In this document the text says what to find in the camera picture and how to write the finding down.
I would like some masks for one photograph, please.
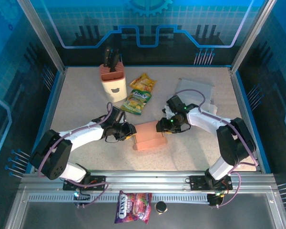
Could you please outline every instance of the glass panel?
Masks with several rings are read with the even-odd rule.
[[[0,228],[26,169],[56,68],[16,1],[0,2]]]
[[[33,0],[66,65],[230,65],[264,0]]]
[[[277,0],[239,73],[271,171],[286,188],[286,0]]]

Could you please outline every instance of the kitchen knife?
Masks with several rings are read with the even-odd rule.
[[[110,72],[116,72],[116,65],[119,62],[120,59],[120,54],[119,51],[114,51],[113,54],[111,54],[111,58],[110,58]]]
[[[104,52],[104,67],[108,67],[110,51],[111,47],[107,45]]]

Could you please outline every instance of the knife block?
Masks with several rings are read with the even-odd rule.
[[[118,62],[115,69],[116,72],[111,73],[109,67],[104,67],[103,64],[100,65],[101,82],[108,100],[112,103],[127,97],[126,79],[122,62]]]

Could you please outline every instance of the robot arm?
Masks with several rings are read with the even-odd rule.
[[[203,111],[195,104],[186,106],[177,95],[167,101],[163,112],[166,113],[166,118],[157,123],[157,132],[181,133],[194,125],[217,136],[221,156],[205,172],[205,179],[210,188],[249,156],[230,125],[241,135],[249,150],[255,151],[255,143],[241,118],[231,120]],[[184,124],[189,127],[182,130],[181,126]]]
[[[105,115],[93,119],[87,125],[66,132],[47,131],[31,155],[30,163],[39,168],[53,144],[66,136],[49,154],[41,172],[50,180],[64,178],[81,184],[89,183],[90,172],[78,164],[69,163],[70,153],[92,141],[103,138],[107,141],[107,137],[111,135],[117,141],[123,141],[136,133],[135,127],[125,122],[125,112],[119,108],[113,107],[110,116],[105,121],[104,117]]]

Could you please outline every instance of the candy bag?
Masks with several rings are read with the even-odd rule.
[[[114,223],[136,221],[148,223],[152,210],[152,193],[123,193],[120,191]]]
[[[135,115],[141,115],[144,105],[151,99],[150,92],[132,90],[127,100],[121,106],[121,109]]]
[[[130,86],[133,89],[151,92],[156,82],[156,80],[151,80],[146,73],[143,73],[138,79],[132,81]]]

